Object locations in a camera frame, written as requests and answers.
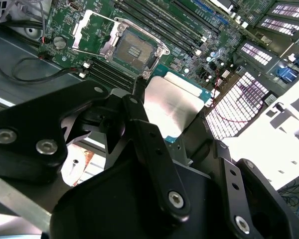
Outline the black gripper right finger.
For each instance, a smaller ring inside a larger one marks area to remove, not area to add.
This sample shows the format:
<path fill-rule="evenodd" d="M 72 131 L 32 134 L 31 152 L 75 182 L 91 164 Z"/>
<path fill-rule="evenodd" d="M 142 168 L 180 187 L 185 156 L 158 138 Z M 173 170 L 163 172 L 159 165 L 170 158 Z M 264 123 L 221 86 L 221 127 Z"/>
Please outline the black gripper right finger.
<path fill-rule="evenodd" d="M 191 167 L 211 177 L 220 191 L 227 227 L 238 239 L 299 239 L 299 219 L 257 166 L 232 160 L 213 137 L 203 112 L 185 130 Z"/>

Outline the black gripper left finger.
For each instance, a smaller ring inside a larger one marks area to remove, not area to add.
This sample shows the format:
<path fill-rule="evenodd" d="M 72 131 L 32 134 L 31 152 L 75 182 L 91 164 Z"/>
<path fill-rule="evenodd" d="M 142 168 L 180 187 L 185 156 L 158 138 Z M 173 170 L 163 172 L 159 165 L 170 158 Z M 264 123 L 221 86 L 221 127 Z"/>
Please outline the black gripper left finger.
<path fill-rule="evenodd" d="M 126 212 L 140 207 L 151 219 L 170 224 L 188 220 L 190 202 L 158 127 L 151 124 L 143 104 L 133 95 L 118 97 L 94 81 L 83 81 L 0 111 L 0 176 L 49 183 L 64 163 L 67 145 L 97 130 L 106 135 L 112 171 L 116 161 L 138 165 L 132 183 L 143 192 L 127 202 L 132 183 L 103 172 L 106 181 L 91 178 L 78 192 L 62 200 L 58 212 L 96 215 L 93 203 L 104 202 L 106 212 L 118 210 L 115 193 Z"/>

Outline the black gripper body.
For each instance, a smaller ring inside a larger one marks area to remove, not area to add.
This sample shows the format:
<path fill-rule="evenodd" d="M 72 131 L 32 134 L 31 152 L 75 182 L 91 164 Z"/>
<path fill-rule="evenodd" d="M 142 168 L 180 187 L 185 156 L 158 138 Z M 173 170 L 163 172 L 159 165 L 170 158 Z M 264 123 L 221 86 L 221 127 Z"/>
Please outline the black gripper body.
<path fill-rule="evenodd" d="M 189 197 L 189 219 L 174 225 L 159 209 L 148 173 L 129 160 L 68 191 L 50 222 L 53 239 L 237 239 L 220 190 L 206 175 L 175 163 Z"/>

